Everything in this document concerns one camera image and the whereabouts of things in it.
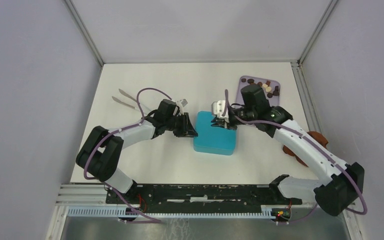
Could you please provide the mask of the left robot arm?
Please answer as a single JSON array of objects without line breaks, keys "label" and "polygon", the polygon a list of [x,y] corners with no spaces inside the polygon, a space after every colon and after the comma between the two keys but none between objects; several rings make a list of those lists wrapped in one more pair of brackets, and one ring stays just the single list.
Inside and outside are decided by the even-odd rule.
[{"label": "left robot arm", "polygon": [[198,136],[189,114],[183,110],[183,103],[184,99],[177,102],[164,99],[157,109],[137,123],[116,130],[108,130],[100,125],[94,127],[76,156],[76,164],[85,174],[118,190],[117,196],[125,204],[133,203],[137,198],[137,190],[132,186],[136,182],[119,169],[121,152],[167,131],[178,138]]}]

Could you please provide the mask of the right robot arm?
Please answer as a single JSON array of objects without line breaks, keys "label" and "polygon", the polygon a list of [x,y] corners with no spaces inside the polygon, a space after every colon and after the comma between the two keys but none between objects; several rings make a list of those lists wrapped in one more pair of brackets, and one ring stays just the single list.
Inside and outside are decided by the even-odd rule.
[{"label": "right robot arm", "polygon": [[213,127],[235,130],[239,125],[253,125],[272,139],[290,149],[317,177],[300,179],[285,176],[269,189],[269,199],[282,204],[290,198],[314,202],[331,216],[344,210],[366,215],[368,206],[363,197],[364,168],[357,162],[347,163],[328,151],[294,120],[281,106],[271,106],[259,85],[241,89],[243,104],[232,107],[229,100],[211,104]]}]

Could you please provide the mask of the teal tin lid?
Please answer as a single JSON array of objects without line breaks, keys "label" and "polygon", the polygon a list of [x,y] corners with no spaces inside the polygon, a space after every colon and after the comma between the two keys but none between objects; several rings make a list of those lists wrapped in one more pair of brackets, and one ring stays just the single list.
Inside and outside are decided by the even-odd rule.
[{"label": "teal tin lid", "polygon": [[193,149],[199,153],[230,156],[236,149],[237,132],[211,126],[213,118],[209,111],[197,113],[195,130],[198,136],[193,139]]}]

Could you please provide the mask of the metal tongs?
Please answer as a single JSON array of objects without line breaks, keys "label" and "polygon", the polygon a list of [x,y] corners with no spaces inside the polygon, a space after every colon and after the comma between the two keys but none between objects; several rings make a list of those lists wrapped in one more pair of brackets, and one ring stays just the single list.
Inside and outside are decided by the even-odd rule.
[{"label": "metal tongs", "polygon": [[147,107],[143,103],[139,103],[135,97],[133,97],[132,95],[128,94],[124,90],[119,88],[118,92],[122,95],[121,99],[116,97],[116,96],[112,96],[111,97],[112,100],[115,101],[116,103],[121,104],[121,105],[123,105],[125,107],[128,107],[128,108],[134,109],[136,111],[140,110],[139,109],[139,106],[140,106],[142,111],[145,114],[148,114],[148,113],[151,112],[151,109],[149,107]]}]

